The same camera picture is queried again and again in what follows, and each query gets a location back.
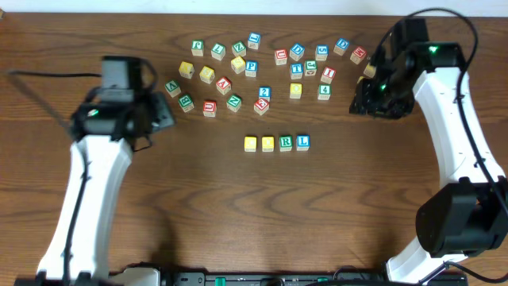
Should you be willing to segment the yellow C block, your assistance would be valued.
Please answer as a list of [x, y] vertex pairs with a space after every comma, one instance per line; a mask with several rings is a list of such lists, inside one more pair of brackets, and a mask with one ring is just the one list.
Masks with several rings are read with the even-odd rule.
[[245, 152], [255, 152], [257, 149], [257, 137], [246, 136], [244, 138]]

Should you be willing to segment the blue L block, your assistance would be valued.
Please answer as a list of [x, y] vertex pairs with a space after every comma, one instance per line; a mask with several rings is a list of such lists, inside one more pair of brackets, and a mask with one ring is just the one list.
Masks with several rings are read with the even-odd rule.
[[298, 135], [296, 137], [296, 149], [298, 151], [307, 151], [310, 148], [310, 136]]

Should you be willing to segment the yellow O block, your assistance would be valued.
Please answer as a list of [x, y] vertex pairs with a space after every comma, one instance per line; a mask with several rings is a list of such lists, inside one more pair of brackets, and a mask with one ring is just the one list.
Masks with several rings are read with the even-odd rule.
[[265, 136], [261, 138], [263, 152], [273, 152], [275, 149], [275, 138], [273, 136]]

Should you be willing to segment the green R block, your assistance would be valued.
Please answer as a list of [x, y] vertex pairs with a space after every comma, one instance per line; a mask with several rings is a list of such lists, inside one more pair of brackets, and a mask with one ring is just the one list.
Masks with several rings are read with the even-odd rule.
[[293, 139], [291, 135], [281, 136], [279, 138], [279, 151], [290, 152], [293, 149]]

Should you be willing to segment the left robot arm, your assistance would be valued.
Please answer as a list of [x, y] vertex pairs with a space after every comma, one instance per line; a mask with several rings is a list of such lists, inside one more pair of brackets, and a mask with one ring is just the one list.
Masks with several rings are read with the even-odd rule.
[[174, 125], [161, 92], [136, 102], [84, 102], [72, 116], [78, 139], [71, 144], [71, 170], [52, 241], [33, 278], [20, 285], [163, 285], [157, 266], [131, 266], [110, 273], [110, 230], [120, 186], [138, 138]]

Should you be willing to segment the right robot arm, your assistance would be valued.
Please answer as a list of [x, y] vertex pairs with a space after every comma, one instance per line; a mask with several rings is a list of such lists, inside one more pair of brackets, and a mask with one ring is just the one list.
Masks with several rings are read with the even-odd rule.
[[451, 265], [497, 249], [507, 235], [507, 178], [493, 157], [472, 104], [457, 43], [378, 48], [375, 74], [361, 79], [350, 113], [400, 119], [419, 105], [432, 138], [439, 191], [416, 214], [416, 237], [385, 266], [388, 281], [426, 284]]

